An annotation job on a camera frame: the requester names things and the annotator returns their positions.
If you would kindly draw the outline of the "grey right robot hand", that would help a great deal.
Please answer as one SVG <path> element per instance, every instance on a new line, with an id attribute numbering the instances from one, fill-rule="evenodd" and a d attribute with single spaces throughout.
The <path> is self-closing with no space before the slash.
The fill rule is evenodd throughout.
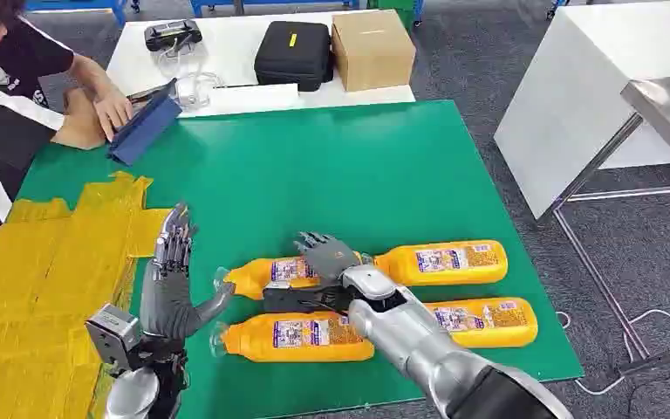
<path id="1" fill-rule="evenodd" d="M 345 270 L 363 264 L 345 242 L 326 234 L 300 231 L 294 244 L 321 285 L 338 284 Z"/>

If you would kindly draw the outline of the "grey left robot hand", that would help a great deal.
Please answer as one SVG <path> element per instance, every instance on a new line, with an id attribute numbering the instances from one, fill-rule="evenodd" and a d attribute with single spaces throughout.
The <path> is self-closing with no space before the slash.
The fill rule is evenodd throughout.
<path id="1" fill-rule="evenodd" d="M 215 272 L 215 295 L 194 305 L 190 294 L 189 263 L 195 226 L 186 203 L 177 203 L 162 222 L 147 263 L 140 300 L 140 324 L 147 335 L 185 340 L 220 315 L 235 294 L 226 280 L 229 271 Z"/>

